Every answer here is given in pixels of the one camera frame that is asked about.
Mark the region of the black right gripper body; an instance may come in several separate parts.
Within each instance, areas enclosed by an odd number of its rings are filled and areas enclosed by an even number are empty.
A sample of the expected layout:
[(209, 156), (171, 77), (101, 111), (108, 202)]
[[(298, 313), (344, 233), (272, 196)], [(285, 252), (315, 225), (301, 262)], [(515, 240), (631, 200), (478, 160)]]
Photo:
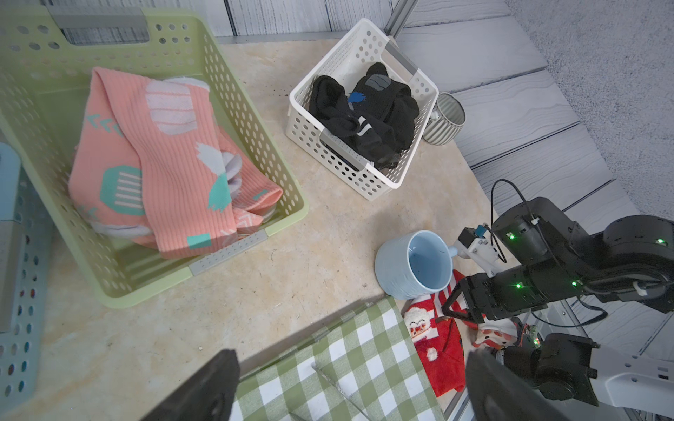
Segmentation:
[(486, 273), (467, 276), (460, 281), (470, 321), (484, 323), (510, 319), (526, 310), (540, 310), (583, 292), (578, 275), (570, 274), (556, 263), (540, 263), (510, 268), (489, 277)]

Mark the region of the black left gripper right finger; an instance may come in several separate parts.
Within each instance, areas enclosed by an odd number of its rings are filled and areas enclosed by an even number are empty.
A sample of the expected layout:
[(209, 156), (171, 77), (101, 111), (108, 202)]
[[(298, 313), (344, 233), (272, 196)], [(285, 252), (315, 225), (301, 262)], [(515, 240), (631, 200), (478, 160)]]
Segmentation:
[(486, 350), (469, 354), (465, 376), (475, 420), (568, 420)]

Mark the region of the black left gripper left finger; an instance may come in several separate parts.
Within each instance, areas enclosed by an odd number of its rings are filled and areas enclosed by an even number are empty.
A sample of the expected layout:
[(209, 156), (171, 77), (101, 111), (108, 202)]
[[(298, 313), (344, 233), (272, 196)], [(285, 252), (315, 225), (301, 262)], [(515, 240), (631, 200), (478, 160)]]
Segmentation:
[(239, 382), (237, 353), (223, 349), (142, 420), (228, 421)]

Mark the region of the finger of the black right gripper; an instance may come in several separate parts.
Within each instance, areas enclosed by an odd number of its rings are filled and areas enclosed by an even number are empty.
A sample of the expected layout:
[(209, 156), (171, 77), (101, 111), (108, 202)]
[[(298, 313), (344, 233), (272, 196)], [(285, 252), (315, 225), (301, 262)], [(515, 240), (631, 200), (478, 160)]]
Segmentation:
[(462, 278), (460, 281), (455, 282), (455, 285), (449, 284), (445, 302), (441, 307), (442, 317), (446, 319), (458, 319), (465, 323), (477, 322), (468, 304), (460, 305), (459, 303), (460, 297), (469, 290), (469, 287), (468, 278)]

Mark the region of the red Santa sock front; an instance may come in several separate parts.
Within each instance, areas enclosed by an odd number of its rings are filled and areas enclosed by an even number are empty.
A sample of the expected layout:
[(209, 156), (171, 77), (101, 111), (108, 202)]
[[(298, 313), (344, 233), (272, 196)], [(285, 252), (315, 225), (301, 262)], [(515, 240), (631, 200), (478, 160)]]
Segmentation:
[(521, 321), (516, 318), (501, 319), (497, 321), (485, 321), (477, 326), (476, 337), (472, 340), (472, 347), (492, 348), (502, 350), (515, 346), (519, 341)]

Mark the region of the red white striped Santa sock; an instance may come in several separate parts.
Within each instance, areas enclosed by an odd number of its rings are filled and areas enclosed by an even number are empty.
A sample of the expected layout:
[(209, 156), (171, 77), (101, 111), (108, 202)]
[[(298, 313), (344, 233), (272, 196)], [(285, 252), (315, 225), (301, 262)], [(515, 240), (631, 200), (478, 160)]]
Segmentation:
[(463, 391), (465, 357), (462, 336), (454, 319), (439, 320), (442, 305), (463, 274), (455, 270), (445, 289), (412, 300), (403, 315), (435, 396)]

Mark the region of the black sock with white label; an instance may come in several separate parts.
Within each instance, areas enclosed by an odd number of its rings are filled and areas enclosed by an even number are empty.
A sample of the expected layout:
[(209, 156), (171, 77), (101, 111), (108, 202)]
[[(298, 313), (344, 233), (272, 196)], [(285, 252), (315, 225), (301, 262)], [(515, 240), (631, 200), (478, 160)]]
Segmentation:
[(309, 111), (378, 170), (398, 166), (403, 152), (412, 147), (419, 117), (410, 87), (391, 79), (380, 62), (369, 67), (349, 94), (333, 77), (317, 77)]

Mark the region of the pink sock with blue text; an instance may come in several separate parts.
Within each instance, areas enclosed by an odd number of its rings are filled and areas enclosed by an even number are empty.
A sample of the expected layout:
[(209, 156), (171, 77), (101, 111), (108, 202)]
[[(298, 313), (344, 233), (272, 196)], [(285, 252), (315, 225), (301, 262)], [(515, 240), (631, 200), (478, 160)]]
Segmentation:
[(68, 194), (95, 232), (182, 259), (256, 232), (283, 191), (218, 125), (207, 83), (96, 67)]

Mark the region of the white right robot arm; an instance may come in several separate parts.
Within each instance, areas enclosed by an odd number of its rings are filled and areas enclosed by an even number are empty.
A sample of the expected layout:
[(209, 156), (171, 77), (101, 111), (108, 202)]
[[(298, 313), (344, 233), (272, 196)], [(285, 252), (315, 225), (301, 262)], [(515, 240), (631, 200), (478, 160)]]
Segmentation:
[[(567, 298), (637, 302), (673, 309), (673, 224), (636, 215), (587, 233), (547, 198), (514, 206), (491, 232), (518, 260), (461, 279), (442, 315), (480, 325), (538, 312)], [(619, 352), (558, 326), (534, 349), (509, 348), (503, 362), (551, 401), (577, 400), (665, 417), (673, 414), (673, 366)]]

